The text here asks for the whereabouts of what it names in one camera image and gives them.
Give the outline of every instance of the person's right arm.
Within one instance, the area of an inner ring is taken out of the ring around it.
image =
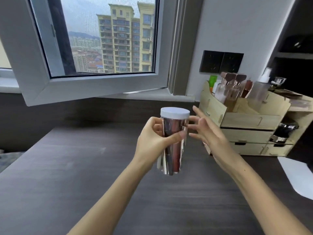
[[[230,146],[220,128],[197,107],[189,128],[190,136],[205,142],[218,165],[236,182],[266,235],[312,235],[294,214],[276,197],[262,178]]]

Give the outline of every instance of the wooden organizer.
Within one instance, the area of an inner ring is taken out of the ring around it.
[[[211,93],[206,81],[201,92],[199,109],[209,116],[231,142],[233,149],[241,155],[287,156],[301,135],[313,121],[313,98],[302,97],[311,101],[309,110],[293,110],[290,100],[268,91],[268,95],[259,111],[248,106],[245,98],[238,98],[234,110],[227,112],[227,107]],[[285,144],[270,142],[279,123],[287,115],[299,124]]]

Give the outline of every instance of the green cap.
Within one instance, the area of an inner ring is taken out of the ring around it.
[[[216,80],[217,80],[217,76],[215,76],[215,75],[210,76],[210,79],[209,79],[210,87],[214,87],[214,83],[216,82]]]

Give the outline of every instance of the power outlet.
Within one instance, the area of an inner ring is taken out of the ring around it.
[[[203,51],[200,72],[218,73],[223,60],[224,52]]]
[[[219,72],[237,73],[243,57],[240,53],[224,53]]]

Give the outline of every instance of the desk surface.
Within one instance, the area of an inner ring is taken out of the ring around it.
[[[66,234],[131,161],[142,124],[67,122],[0,174],[0,234]],[[277,158],[245,157],[311,231],[313,201],[291,187]],[[182,171],[152,168],[115,234],[263,234],[236,184],[187,139]]]

